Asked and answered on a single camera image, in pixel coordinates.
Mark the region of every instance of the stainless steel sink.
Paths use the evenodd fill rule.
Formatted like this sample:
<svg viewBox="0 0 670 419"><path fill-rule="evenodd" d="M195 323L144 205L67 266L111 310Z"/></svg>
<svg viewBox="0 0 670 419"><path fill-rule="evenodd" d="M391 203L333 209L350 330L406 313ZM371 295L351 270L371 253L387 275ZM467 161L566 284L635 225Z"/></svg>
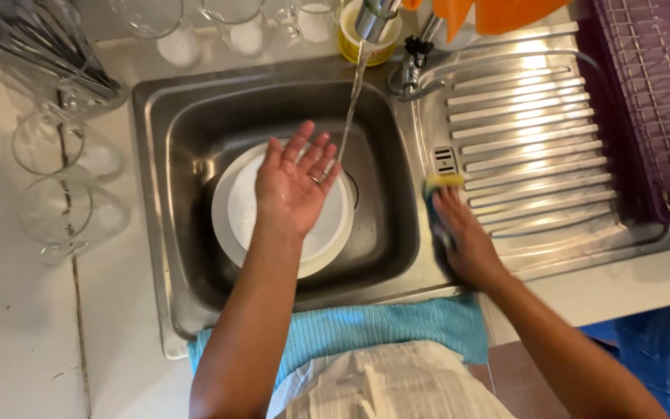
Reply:
<svg viewBox="0 0 670 419"><path fill-rule="evenodd" d="M457 294L433 252L429 172L462 172L504 262L530 280L670 248L670 227L628 218L567 26L484 40L432 60L438 94L400 104L366 72L343 168L357 197L343 252L299 281L295 310ZM211 199L226 167L304 119L342 137L354 67L339 57L140 83L135 131L165 356L215 324L239 269L220 249Z"/></svg>

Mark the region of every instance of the faucet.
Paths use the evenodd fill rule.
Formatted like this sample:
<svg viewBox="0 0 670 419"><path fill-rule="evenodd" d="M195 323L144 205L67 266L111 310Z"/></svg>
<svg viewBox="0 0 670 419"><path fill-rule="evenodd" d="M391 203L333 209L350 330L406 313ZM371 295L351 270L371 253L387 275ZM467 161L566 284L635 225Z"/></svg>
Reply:
<svg viewBox="0 0 670 419"><path fill-rule="evenodd" d="M363 0L361 10L356 18L356 32L365 41L377 43L386 24L397 16L397 7L402 0ZM425 87L418 85L421 69L427 63L427 56L433 51L431 40L438 31L443 19L433 12L426 19L421 34L410 36L405 40L406 54L400 66L389 73L387 84L389 89L400 96L400 102L408 102L423 98L446 86L444 81L435 80Z"/></svg>

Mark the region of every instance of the yellow container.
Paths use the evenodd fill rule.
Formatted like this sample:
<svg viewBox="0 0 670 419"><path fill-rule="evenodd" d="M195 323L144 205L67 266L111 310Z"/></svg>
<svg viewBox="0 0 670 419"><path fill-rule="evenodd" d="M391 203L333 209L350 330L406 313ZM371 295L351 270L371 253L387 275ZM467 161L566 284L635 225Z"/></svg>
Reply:
<svg viewBox="0 0 670 419"><path fill-rule="evenodd" d="M356 63L358 62L358 47L361 37L356 33L356 17L358 17L358 10L361 8L362 2L350 2L342 14L340 14L340 27L338 28L337 43L340 49L340 54L346 60ZM373 51L368 58L367 66L376 66L385 62L392 56L395 51L397 39L402 32L402 19L400 16L390 20L387 27L379 39L379 43L373 45Z"/></svg>

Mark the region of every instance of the tile floor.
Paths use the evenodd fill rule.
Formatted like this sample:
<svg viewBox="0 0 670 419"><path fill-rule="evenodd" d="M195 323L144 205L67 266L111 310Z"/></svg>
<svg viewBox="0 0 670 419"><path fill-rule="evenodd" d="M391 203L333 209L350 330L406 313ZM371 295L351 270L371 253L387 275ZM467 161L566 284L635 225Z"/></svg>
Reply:
<svg viewBox="0 0 670 419"><path fill-rule="evenodd" d="M517 419L570 419L521 342L490 348L488 359L470 372Z"/></svg>

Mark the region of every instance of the faucet handle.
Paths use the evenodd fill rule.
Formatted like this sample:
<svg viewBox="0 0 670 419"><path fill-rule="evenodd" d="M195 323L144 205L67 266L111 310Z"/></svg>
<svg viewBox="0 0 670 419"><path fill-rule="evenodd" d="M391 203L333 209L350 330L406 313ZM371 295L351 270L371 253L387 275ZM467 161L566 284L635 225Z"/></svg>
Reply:
<svg viewBox="0 0 670 419"><path fill-rule="evenodd" d="M412 102L413 100L423 99L425 96L430 95L436 90L440 90L446 87L446 83L442 80L434 80L428 83L423 89L417 90L413 93L403 93L403 95L398 99L400 103Z"/></svg>

